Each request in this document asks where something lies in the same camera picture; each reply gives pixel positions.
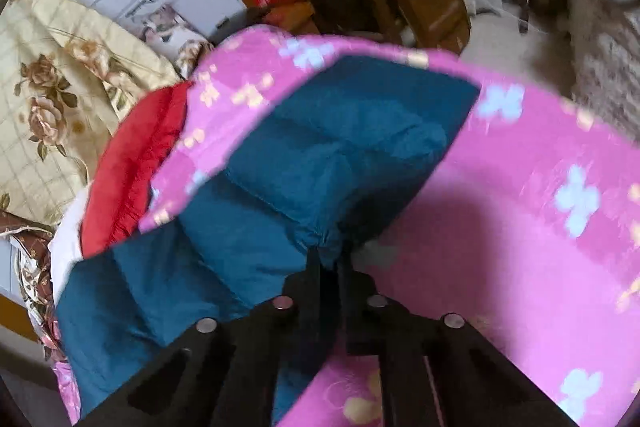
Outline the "teal padded jacket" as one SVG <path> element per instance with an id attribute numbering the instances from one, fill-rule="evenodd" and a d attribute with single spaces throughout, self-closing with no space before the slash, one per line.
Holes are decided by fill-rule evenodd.
<path id="1" fill-rule="evenodd" d="M 344 56 L 271 109 L 178 216 L 77 263 L 56 309 L 81 410 L 92 412 L 203 317 L 277 295 L 309 253 L 326 267 L 418 194 L 480 90 Z"/>

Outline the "pink floral bed sheet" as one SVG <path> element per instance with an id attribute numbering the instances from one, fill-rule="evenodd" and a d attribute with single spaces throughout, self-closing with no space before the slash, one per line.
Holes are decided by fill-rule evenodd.
<path id="1" fill-rule="evenodd" d="M 280 370 L 268 426 L 386 426 L 378 360 L 346 351 L 343 258 L 414 314 L 464 317 L 571 426 L 637 425 L 638 147 L 549 91 L 449 53 L 264 26 L 224 40 L 194 70 L 186 122 L 128 239 L 177 217 L 271 109 L 344 56 L 459 77 L 480 94 L 409 205 L 324 265 L 330 352 L 317 373 Z"/>

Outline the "white pillow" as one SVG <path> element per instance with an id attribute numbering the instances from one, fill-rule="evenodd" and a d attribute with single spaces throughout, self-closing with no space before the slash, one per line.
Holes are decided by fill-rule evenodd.
<path id="1" fill-rule="evenodd" d="M 70 271 L 82 260 L 80 226 L 85 217 L 90 186 L 82 188 L 56 229 L 48 245 L 50 253 L 50 279 L 54 304 L 57 305 L 68 282 Z"/>

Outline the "red ruffled pillow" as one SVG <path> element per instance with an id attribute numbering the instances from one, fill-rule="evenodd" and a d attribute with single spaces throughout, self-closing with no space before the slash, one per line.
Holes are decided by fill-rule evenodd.
<path id="1" fill-rule="evenodd" d="M 128 239 L 151 200 L 151 180 L 186 122 L 192 83 L 183 81 L 145 95 L 120 123 L 102 154 L 80 226 L 88 259 Z"/>

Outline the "brown patterned blanket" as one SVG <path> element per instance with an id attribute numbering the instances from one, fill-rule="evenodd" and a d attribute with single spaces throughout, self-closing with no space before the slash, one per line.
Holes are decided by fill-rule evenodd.
<path id="1" fill-rule="evenodd" d="M 13 271 L 17 287 L 44 361 L 65 361 L 60 345 L 60 332 L 54 316 L 51 282 L 51 256 L 48 249 L 52 231 L 39 223 L 1 211 L 1 238 L 9 239 L 17 247 Z"/>

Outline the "cream floral quilt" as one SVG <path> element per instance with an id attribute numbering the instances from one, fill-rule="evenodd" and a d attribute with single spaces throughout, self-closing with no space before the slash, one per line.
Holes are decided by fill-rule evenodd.
<path id="1" fill-rule="evenodd" d="M 1 207 L 57 225 L 120 122 L 174 66 L 76 0 L 8 0 L 1 12 Z"/>

